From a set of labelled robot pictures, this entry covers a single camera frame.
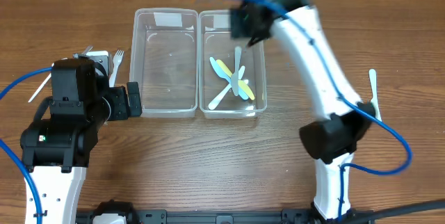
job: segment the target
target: yellow plastic knife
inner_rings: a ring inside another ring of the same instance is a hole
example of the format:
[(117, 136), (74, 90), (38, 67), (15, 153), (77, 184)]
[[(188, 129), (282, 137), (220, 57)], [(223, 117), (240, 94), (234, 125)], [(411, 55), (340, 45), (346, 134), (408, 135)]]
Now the yellow plastic knife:
[[(225, 74), (227, 74), (229, 77), (232, 76), (232, 72), (230, 72), (230, 69), (225, 65), (225, 63), (222, 60), (216, 60), (216, 62), (221, 67), (221, 69), (224, 71)], [(248, 97), (251, 100), (255, 99), (252, 90), (246, 83), (244, 83), (244, 81), (238, 81), (238, 86), (246, 93), (246, 95), (248, 95)]]

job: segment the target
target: white plastic fork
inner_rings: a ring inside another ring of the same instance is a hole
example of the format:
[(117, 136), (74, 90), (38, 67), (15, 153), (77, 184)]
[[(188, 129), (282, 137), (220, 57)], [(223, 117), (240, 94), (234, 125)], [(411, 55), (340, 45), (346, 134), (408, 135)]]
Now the white plastic fork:
[(118, 69), (120, 64), (122, 63), (122, 59), (124, 58), (124, 50), (118, 50), (113, 57), (113, 73), (110, 77), (110, 88), (114, 88), (114, 84), (116, 83), (116, 76), (118, 75)]

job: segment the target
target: wooden table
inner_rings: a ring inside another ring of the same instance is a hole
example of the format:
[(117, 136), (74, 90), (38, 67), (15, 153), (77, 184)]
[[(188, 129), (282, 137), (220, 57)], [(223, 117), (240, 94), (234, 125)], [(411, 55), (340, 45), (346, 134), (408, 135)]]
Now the wooden table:
[[(314, 0), (325, 33), (349, 81), (370, 100), (368, 70), (378, 73), (383, 120), (410, 142), (414, 162), (395, 177), (353, 170), (350, 200), (358, 209), (382, 209), (445, 198), (445, 0)], [(129, 76), (134, 13), (139, 8), (224, 9), (214, 0), (0, 0), (0, 88), (21, 75), (94, 45), (127, 51), (118, 84)], [(79, 209), (112, 199), (138, 209), (264, 210), (308, 207), (315, 194), (314, 162), (298, 128), (313, 120), (311, 104), (288, 54), (265, 44), (268, 108), (258, 119), (134, 118), (110, 122), (91, 153)], [(46, 87), (29, 79), (0, 103), (0, 137), (21, 154), (20, 134)], [(390, 169), (405, 151), (372, 126), (355, 162)], [(23, 223), (22, 175), (0, 154), (1, 223)], [(442, 223), (444, 211), (381, 223)]]

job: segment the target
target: white label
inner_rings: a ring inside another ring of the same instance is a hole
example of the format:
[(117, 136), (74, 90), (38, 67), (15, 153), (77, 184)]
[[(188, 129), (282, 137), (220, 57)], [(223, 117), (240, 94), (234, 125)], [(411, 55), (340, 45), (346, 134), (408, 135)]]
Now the white label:
[(230, 28), (230, 16), (229, 15), (214, 15), (213, 27), (215, 29), (229, 29)]
[(157, 26), (182, 27), (182, 15), (180, 13), (154, 13), (154, 21)]

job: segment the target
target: plastic container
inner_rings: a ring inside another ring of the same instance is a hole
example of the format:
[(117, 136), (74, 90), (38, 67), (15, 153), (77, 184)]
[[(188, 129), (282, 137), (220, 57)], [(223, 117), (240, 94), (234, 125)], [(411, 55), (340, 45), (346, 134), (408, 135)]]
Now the plastic container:
[[(204, 112), (205, 117), (257, 117), (267, 107), (263, 43), (260, 42), (251, 48), (245, 49), (248, 39), (231, 39), (228, 10), (200, 13), (198, 29), (200, 109)], [(228, 84), (226, 80), (215, 73), (210, 64), (210, 57), (222, 60), (233, 72), (235, 66), (234, 49), (236, 46), (245, 49), (241, 55), (240, 63), (240, 67), (245, 66), (242, 80), (248, 80), (248, 85), (254, 93), (255, 100), (244, 101), (240, 97), (234, 96), (232, 89), (230, 89), (215, 110), (209, 110), (209, 103)]]
[(139, 83), (143, 117), (195, 115), (197, 18), (196, 11), (178, 8), (136, 11), (130, 81)]

